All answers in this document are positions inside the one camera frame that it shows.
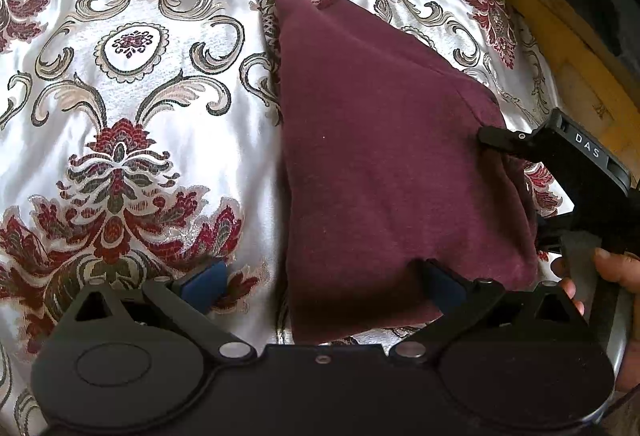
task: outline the white satin fabric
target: white satin fabric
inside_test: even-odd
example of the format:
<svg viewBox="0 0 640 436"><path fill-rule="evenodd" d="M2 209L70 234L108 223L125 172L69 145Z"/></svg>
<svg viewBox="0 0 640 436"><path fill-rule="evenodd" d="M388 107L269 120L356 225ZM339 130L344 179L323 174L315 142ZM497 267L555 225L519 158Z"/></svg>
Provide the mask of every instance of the white satin fabric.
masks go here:
<svg viewBox="0 0 640 436"><path fill-rule="evenodd" d="M511 129L530 131L558 106L535 40L501 0L351 1L489 86ZM28 390L31 362L92 278L133 287L181 275L192 255L228 255L230 292L210 318L257 348L291 342L286 178L277 87L266 69L277 64L273 0L1 4L5 432L43 430ZM536 169L534 197L552 213L561 203L548 192L556 184ZM373 330L337 343L388 348L411 332Z"/></svg>

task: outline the black robotic device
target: black robotic device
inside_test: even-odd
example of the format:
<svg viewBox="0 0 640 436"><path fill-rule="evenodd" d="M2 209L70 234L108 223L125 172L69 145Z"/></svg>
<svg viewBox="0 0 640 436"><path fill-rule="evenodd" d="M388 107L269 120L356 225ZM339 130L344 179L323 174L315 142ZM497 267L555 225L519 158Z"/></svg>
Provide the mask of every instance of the black robotic device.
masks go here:
<svg viewBox="0 0 640 436"><path fill-rule="evenodd" d="M479 140L545 162L574 202L571 215L541 223L540 247L586 229L638 253L628 172L559 110L531 134L482 128ZM388 356L380 346L280 345L258 356L181 298L189 278L128 292L88 285L33 365L45 434L605 434L607 326L630 315L615 307L617 285L598 284L588 324L553 282L510 292L434 260L413 264L443 316Z"/></svg>

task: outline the silver screw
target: silver screw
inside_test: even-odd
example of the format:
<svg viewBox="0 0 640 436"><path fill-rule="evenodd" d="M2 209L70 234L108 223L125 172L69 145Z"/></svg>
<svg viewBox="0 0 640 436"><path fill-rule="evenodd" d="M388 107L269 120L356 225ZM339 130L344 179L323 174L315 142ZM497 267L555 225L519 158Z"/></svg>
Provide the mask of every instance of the silver screw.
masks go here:
<svg viewBox="0 0 640 436"><path fill-rule="evenodd" d="M251 346L244 342L227 342L220 346L219 352L225 358L242 358L251 353Z"/></svg>
<svg viewBox="0 0 640 436"><path fill-rule="evenodd" d="M426 352L427 348L420 342L400 342L396 346L396 353L404 358L420 358Z"/></svg>

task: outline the maroon fabric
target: maroon fabric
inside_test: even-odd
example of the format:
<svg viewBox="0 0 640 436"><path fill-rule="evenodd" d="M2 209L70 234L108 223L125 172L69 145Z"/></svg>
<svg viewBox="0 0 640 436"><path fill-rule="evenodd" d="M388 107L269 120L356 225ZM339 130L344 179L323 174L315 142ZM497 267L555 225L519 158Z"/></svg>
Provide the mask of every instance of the maroon fabric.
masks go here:
<svg viewBox="0 0 640 436"><path fill-rule="evenodd" d="M416 257L530 286L522 165L476 141L481 125L504 127L495 97L416 38L331 2L276 0L294 340L434 319Z"/></svg>

